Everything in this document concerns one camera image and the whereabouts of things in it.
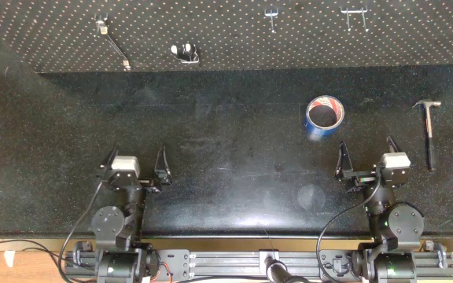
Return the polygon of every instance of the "blue tape roll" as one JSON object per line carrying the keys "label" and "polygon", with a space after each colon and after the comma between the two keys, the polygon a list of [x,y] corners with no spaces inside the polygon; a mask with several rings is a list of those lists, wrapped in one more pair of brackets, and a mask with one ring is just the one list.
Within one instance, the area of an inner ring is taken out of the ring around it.
{"label": "blue tape roll", "polygon": [[[309,112],[311,111],[311,109],[317,106],[330,107],[337,116],[337,122],[330,127],[321,127],[315,124],[311,120]],[[308,130],[309,138],[312,140],[319,140],[322,137],[332,134],[338,128],[338,126],[340,126],[340,124],[344,120],[344,116],[345,116],[344,106],[335,97],[331,97],[329,95],[322,95],[320,97],[314,98],[311,101],[311,103],[308,104],[307,111],[305,112],[305,127]]]}

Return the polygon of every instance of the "hammer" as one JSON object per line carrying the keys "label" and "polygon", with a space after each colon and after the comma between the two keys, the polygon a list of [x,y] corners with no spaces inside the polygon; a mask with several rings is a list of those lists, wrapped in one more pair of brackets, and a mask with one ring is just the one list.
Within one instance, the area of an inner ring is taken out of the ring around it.
{"label": "hammer", "polygon": [[433,131],[431,130],[431,115],[429,114],[429,107],[431,106],[441,106],[441,101],[432,101],[431,99],[422,99],[415,103],[415,106],[417,105],[424,105],[425,109],[425,128],[428,131],[428,137],[427,137],[427,151],[428,151],[428,169],[430,171],[435,171],[436,170],[436,153],[434,150],[434,144],[433,144]]}

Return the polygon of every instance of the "black pegboard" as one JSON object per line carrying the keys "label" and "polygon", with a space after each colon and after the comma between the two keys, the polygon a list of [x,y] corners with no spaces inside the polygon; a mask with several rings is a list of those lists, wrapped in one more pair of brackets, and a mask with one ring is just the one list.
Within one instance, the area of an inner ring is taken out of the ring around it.
{"label": "black pegboard", "polygon": [[[361,14],[348,31],[340,7],[367,7],[369,31]],[[123,71],[99,13],[134,71],[453,64],[453,1],[0,0],[0,38],[37,72]],[[171,55],[185,42],[200,64]]]}

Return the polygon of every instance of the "speckled countertop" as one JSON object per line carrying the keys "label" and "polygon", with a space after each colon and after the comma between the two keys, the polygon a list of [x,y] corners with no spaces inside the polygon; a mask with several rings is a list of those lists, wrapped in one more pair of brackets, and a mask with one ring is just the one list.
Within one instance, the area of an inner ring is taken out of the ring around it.
{"label": "speckled countertop", "polygon": [[[308,141],[304,110],[323,94],[341,100],[345,119]],[[422,109],[411,107],[428,97],[442,101],[436,173],[425,169]],[[148,197],[145,236],[314,237],[362,200],[333,181],[339,141],[367,170],[387,134],[413,164],[397,199],[425,213],[426,236],[453,236],[453,66],[40,76],[0,46],[0,237],[63,237],[114,143],[149,175],[161,142],[174,184]],[[102,192],[95,209],[114,199]],[[367,231],[358,210],[330,235]],[[88,237],[90,221],[78,232]]]}

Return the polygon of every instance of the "wooden surface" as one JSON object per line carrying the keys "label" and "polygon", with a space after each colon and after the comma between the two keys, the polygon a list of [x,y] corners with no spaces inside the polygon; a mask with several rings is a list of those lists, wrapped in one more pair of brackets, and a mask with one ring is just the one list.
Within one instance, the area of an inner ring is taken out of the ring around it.
{"label": "wooden surface", "polygon": [[0,252],[0,282],[63,282],[52,259],[44,252],[16,252],[9,268]]}

